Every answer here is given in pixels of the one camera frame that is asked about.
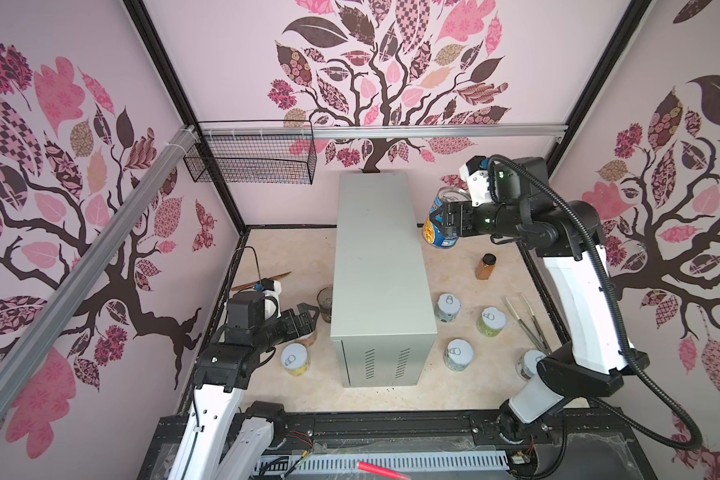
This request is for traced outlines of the blue label tin can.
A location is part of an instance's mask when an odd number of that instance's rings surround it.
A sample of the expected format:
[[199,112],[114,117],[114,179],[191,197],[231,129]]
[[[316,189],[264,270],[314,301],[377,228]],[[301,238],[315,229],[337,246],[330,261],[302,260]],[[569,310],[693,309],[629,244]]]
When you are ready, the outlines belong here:
[[443,227],[443,206],[449,202],[462,202],[470,199],[469,194],[460,188],[442,187],[432,203],[426,222],[422,227],[422,236],[431,246],[439,249],[453,247],[458,237],[447,235]]

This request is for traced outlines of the dark label tin can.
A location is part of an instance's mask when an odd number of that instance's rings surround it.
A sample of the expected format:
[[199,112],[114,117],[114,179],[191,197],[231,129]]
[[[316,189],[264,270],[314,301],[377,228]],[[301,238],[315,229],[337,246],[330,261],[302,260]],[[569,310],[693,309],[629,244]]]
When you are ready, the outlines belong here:
[[322,320],[330,324],[332,320],[333,287],[328,286],[321,289],[316,299]]

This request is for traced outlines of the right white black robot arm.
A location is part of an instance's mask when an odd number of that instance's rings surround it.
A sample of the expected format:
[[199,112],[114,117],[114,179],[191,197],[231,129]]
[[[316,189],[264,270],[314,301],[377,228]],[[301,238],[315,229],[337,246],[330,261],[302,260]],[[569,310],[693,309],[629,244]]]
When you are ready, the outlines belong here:
[[543,358],[537,375],[505,401],[499,430],[510,442],[526,438],[543,416],[584,398],[612,411],[607,398],[637,377],[687,430],[687,439],[660,435],[619,413],[618,418],[654,441],[696,451],[702,433],[691,416],[646,373],[649,357],[635,349],[606,269],[605,235],[596,209],[567,202],[549,185],[539,157],[511,160],[474,156],[460,169],[466,201],[447,202],[430,213],[443,233],[459,238],[487,235],[533,250],[552,276],[562,301],[570,339]]

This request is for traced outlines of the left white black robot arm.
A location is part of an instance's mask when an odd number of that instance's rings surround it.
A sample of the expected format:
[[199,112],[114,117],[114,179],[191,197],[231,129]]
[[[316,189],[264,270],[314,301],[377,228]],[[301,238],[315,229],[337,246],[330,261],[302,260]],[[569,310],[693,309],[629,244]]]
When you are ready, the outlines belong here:
[[261,355],[314,332],[320,310],[266,312],[277,301],[255,292],[227,302],[227,320],[212,336],[192,380],[189,419],[169,473],[171,479],[247,479],[265,450],[284,437],[284,407],[258,402],[243,415],[230,448],[230,429]]

